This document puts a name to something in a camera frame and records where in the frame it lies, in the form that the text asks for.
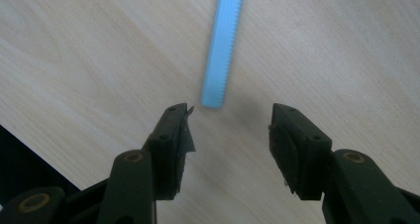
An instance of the screw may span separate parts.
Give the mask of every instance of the screw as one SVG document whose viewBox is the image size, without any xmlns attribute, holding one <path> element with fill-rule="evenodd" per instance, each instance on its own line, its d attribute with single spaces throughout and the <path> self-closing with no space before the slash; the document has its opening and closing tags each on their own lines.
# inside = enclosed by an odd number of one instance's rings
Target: screw
<svg viewBox="0 0 420 224">
<path fill-rule="evenodd" d="M 22 213 L 30 213 L 36 211 L 45 205 L 47 205 L 51 200 L 51 197 L 47 193 L 37 193 L 30 197 L 27 197 L 19 204 L 19 211 Z"/>
<path fill-rule="evenodd" d="M 132 152 L 124 156 L 124 161 L 129 162 L 129 163 L 136 163 L 136 162 L 141 161 L 142 158 L 143 156 L 140 152 Z"/>
<path fill-rule="evenodd" d="M 363 163 L 365 161 L 365 158 L 356 153 L 344 153 L 343 157 L 354 163 Z"/>
</svg>

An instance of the blue plastic stick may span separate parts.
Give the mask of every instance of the blue plastic stick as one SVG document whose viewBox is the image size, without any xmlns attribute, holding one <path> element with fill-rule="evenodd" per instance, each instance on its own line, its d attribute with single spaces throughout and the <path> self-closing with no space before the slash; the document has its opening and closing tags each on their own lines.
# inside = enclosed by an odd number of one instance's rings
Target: blue plastic stick
<svg viewBox="0 0 420 224">
<path fill-rule="evenodd" d="M 242 0 L 219 0 L 201 96 L 203 106 L 223 105 L 241 5 Z"/>
</svg>

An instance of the black plastic part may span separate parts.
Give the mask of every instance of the black plastic part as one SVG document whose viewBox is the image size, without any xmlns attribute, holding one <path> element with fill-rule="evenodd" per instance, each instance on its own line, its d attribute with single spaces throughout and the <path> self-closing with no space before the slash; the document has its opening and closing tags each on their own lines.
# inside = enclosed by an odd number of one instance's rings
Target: black plastic part
<svg viewBox="0 0 420 224">
<path fill-rule="evenodd" d="M 59 187 L 39 187 L 24 192 L 7 203 L 0 212 L 0 223 L 62 223 L 59 212 L 64 192 Z"/>
<path fill-rule="evenodd" d="M 167 108 L 142 150 L 152 155 L 156 200 L 173 200 L 180 191 L 185 154 L 194 152 L 186 103 Z"/>
<path fill-rule="evenodd" d="M 133 150 L 115 159 L 97 223 L 156 223 L 152 157 L 148 151 Z"/>
<path fill-rule="evenodd" d="M 347 211 L 346 204 L 342 199 L 336 184 L 329 181 L 324 191 L 322 212 L 327 224 L 352 224 L 352 218 Z"/>
<path fill-rule="evenodd" d="M 68 224 L 96 223 L 107 183 L 105 179 L 67 198 Z"/>
<path fill-rule="evenodd" d="M 331 139 L 297 109 L 273 105 L 269 149 L 301 200 L 321 199 L 331 147 Z"/>
<path fill-rule="evenodd" d="M 0 126 L 0 204 L 41 186 L 59 186 L 66 195 L 79 189 Z"/>
<path fill-rule="evenodd" d="M 420 223 L 419 214 L 370 157 L 339 150 L 334 153 L 331 168 L 332 180 L 352 223 Z"/>
<path fill-rule="evenodd" d="M 399 187 L 398 190 L 404 196 L 405 200 L 410 203 L 414 210 L 416 210 L 417 213 L 420 213 L 420 196 Z"/>
</svg>

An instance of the wooden table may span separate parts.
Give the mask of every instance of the wooden table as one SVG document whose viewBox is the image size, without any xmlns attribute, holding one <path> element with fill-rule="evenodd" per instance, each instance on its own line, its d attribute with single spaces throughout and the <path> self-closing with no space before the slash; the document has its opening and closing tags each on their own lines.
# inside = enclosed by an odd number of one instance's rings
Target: wooden table
<svg viewBox="0 0 420 224">
<path fill-rule="evenodd" d="M 268 150 L 272 103 L 420 193 L 420 0 L 244 0 L 224 107 L 200 92 L 217 0 L 0 0 L 0 123 L 78 187 L 187 102 L 197 152 L 159 223 L 324 223 Z"/>
</svg>

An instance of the light wood surface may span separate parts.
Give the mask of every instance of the light wood surface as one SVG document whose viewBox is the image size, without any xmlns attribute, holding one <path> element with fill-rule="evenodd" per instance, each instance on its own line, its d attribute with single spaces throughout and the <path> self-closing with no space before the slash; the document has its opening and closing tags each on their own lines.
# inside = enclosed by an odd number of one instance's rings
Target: light wood surface
<svg viewBox="0 0 420 224">
<path fill-rule="evenodd" d="M 420 194 L 420 0 L 244 0 L 225 105 L 200 106 L 217 0 L 0 0 L 0 123 L 80 188 L 195 105 L 159 223 L 324 223 L 268 150 L 273 102 Z"/>
</svg>

